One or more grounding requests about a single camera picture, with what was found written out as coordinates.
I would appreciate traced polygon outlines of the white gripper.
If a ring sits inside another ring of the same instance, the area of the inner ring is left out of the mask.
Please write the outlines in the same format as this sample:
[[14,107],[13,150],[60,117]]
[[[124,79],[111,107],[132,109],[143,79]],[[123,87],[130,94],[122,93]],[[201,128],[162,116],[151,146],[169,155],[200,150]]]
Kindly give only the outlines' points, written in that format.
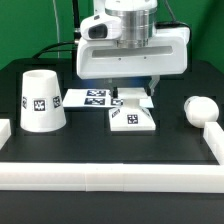
[[[147,94],[153,95],[161,75],[182,74],[187,68],[187,27],[158,29],[141,48],[119,48],[115,40],[87,41],[78,45],[76,68],[82,79],[153,76]],[[113,87],[113,98],[118,88]]]

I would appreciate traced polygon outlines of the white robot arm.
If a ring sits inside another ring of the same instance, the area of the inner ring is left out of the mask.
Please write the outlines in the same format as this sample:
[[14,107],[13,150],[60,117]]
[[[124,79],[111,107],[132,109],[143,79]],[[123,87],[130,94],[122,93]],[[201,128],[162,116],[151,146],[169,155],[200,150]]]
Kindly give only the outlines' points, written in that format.
[[80,25],[76,59],[82,79],[149,76],[152,95],[162,75],[187,68],[190,28],[156,21],[157,0],[94,0]]

